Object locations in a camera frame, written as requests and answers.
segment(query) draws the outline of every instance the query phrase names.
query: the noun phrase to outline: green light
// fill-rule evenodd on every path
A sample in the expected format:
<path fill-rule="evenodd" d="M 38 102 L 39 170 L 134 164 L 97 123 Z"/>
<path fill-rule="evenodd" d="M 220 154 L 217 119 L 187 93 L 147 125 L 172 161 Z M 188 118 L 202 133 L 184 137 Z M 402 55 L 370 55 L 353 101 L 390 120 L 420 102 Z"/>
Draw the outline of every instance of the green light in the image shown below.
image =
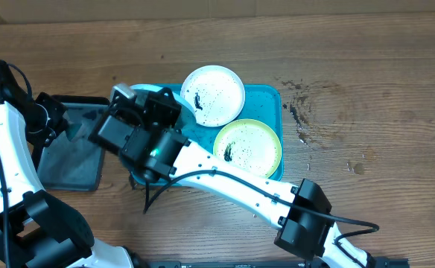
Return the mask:
<path fill-rule="evenodd" d="M 156 155 L 159 155 L 159 149 L 154 149 L 150 153 L 150 156 L 156 156 Z"/>

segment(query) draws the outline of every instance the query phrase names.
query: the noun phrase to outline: beige wall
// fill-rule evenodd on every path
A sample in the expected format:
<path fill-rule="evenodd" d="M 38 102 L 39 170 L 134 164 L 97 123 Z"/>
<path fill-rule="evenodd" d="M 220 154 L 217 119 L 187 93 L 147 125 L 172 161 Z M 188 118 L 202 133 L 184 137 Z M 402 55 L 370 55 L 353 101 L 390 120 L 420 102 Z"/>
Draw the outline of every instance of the beige wall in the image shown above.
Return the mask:
<path fill-rule="evenodd" d="M 0 23 L 435 11 L 435 0 L 0 0 Z"/>

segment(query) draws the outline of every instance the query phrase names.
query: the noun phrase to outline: wood grain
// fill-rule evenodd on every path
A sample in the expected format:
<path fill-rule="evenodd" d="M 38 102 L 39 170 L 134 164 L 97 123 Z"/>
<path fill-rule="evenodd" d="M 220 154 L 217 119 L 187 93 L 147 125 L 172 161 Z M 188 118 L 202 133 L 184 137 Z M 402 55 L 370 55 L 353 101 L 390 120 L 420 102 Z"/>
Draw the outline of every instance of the wood grain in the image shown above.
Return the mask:
<path fill-rule="evenodd" d="M 0 25 L 0 58 L 35 94 L 107 96 L 208 64 L 270 84 L 287 106 L 282 180 L 312 179 L 333 214 L 381 226 L 356 246 L 435 267 L 435 13 Z M 276 231 L 202 191 L 173 188 L 142 215 L 143 190 L 111 155 L 97 191 L 52 194 L 148 260 L 296 259 L 273 245 Z"/>

